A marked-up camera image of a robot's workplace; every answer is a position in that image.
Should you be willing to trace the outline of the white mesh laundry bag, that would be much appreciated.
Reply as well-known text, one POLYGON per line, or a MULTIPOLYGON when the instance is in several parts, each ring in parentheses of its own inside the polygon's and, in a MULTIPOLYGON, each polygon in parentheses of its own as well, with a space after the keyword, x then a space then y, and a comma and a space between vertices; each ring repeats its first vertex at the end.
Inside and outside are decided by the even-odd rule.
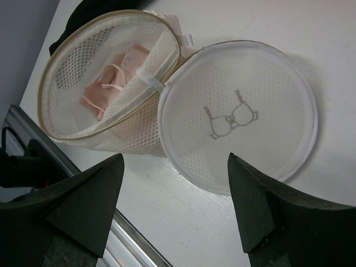
POLYGON ((165 156, 191 183, 220 195, 230 194, 230 154, 279 181, 306 161, 318 129, 314 95, 290 57, 258 41, 193 50, 142 107, 109 125, 82 128, 71 107, 110 33, 96 25, 99 17, 72 33, 44 69, 37 111, 50 138, 90 150, 165 156))

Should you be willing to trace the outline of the pale pink bra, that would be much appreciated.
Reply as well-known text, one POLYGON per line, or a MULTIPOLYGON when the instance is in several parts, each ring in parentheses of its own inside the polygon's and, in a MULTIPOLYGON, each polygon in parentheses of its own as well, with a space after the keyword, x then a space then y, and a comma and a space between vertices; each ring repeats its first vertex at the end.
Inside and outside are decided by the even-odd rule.
POLYGON ((110 12, 96 25, 110 33, 90 60, 71 107, 82 128, 109 125, 142 107, 193 52, 191 36, 175 14, 110 12))

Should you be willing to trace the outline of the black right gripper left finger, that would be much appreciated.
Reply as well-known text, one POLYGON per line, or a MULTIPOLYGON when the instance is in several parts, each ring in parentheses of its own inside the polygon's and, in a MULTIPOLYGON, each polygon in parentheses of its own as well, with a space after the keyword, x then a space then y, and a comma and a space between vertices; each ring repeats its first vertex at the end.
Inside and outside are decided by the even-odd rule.
POLYGON ((1 203, 2 266, 95 266, 122 185, 115 154, 45 189, 1 203))

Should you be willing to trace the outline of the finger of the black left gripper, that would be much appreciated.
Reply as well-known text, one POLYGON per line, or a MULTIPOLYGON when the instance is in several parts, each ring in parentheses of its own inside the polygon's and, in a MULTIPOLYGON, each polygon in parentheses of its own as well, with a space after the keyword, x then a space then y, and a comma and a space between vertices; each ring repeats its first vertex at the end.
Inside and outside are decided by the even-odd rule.
POLYGON ((50 45, 50 56, 76 30, 89 21, 103 14, 125 9, 142 10, 151 4, 152 0, 83 0, 70 15, 65 30, 60 38, 50 45))

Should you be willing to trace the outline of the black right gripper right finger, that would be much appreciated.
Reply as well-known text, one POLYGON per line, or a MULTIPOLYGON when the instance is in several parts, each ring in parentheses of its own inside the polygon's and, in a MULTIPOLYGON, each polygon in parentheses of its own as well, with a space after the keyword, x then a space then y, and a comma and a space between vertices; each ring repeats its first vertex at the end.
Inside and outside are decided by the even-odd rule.
POLYGON ((228 176, 251 266, 355 265, 355 207, 301 192, 234 154, 228 176))

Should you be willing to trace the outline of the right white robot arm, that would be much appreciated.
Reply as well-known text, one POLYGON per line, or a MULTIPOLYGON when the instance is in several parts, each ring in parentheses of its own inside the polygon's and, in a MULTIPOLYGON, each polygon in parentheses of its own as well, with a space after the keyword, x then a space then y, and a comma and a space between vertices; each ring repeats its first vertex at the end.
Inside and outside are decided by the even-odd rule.
MULTIPOLYGON (((1 203, 2 266, 95 266, 103 257, 124 171, 116 154, 68 176, 37 140, 1 148, 1 186, 34 187, 1 203)), ((230 155, 228 174, 251 266, 354 266, 355 207, 280 183, 230 155)))

